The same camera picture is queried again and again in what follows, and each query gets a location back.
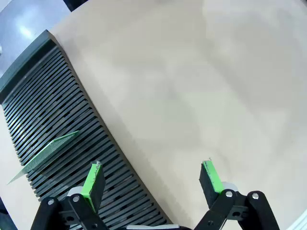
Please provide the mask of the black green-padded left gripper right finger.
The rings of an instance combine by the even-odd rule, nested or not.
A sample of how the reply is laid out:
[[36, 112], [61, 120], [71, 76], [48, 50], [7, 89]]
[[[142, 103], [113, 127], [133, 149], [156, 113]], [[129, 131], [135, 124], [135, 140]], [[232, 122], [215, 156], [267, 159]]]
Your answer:
[[221, 230], [228, 220], [235, 220], [243, 230], [278, 230], [271, 206], [261, 191], [247, 195], [226, 188], [211, 160], [203, 161], [199, 181], [209, 210], [196, 230]]

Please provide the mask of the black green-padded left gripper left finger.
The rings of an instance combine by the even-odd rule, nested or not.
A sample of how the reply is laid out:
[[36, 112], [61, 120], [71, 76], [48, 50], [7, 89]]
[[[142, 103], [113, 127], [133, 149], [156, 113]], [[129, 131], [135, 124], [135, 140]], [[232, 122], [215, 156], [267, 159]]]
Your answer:
[[83, 186], [72, 188], [62, 200], [46, 197], [41, 201], [31, 229], [68, 230], [80, 225], [84, 230], [105, 230], [98, 215], [105, 185], [102, 164], [95, 161]]

